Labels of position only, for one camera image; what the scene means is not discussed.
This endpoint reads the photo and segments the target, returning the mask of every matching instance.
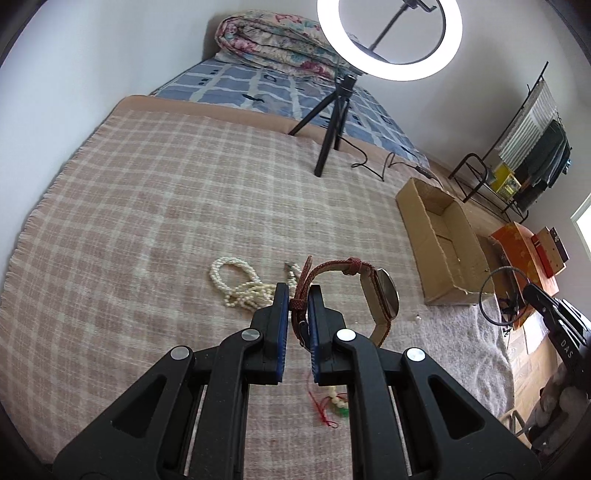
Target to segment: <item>blue checkered bedsheet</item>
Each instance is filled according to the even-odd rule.
[[[160,98],[223,105],[301,120],[324,97],[330,85],[295,78],[279,72],[210,59],[182,73],[158,89]],[[311,123],[326,127],[332,114],[328,106]],[[345,134],[428,167],[425,156],[365,89],[355,87]]]

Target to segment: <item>metal screw head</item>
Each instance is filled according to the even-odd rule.
[[[176,346],[170,351],[174,360],[185,360],[189,356],[189,349],[185,346]]]
[[[254,328],[249,328],[242,332],[242,340],[246,340],[247,342],[253,342],[254,340],[257,340],[260,336],[261,334],[259,333],[259,331],[255,330]]]
[[[425,360],[425,352],[423,352],[420,348],[409,348],[407,357],[413,362],[422,362]]]
[[[349,330],[348,328],[343,328],[336,332],[336,336],[339,340],[344,342],[350,342],[351,340],[355,340],[357,334],[353,330]]]

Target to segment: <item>clothes hanging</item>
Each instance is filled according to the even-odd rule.
[[[515,195],[517,206],[522,211],[553,187],[561,173],[568,172],[571,165],[570,151],[564,128],[558,121],[552,120],[515,172],[515,177],[523,185]]]

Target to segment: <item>wristwatch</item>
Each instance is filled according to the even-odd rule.
[[[312,281],[321,273],[341,271],[344,275],[360,275],[361,287],[375,322],[375,329],[369,338],[376,346],[381,346],[390,332],[392,320],[396,318],[399,308],[396,285],[388,272],[355,257],[325,262],[312,271],[311,266],[312,256],[309,256],[302,269],[295,296],[290,300],[291,326],[300,345],[310,349],[306,310]]]

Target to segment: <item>watch face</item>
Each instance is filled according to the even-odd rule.
[[[376,277],[378,279],[379,288],[382,293],[382,297],[386,301],[386,305],[388,310],[390,311],[390,316],[395,318],[398,315],[398,309],[400,308],[400,303],[398,301],[398,292],[396,291],[396,285],[390,277],[390,274],[386,272],[383,268],[379,268],[376,271]]]

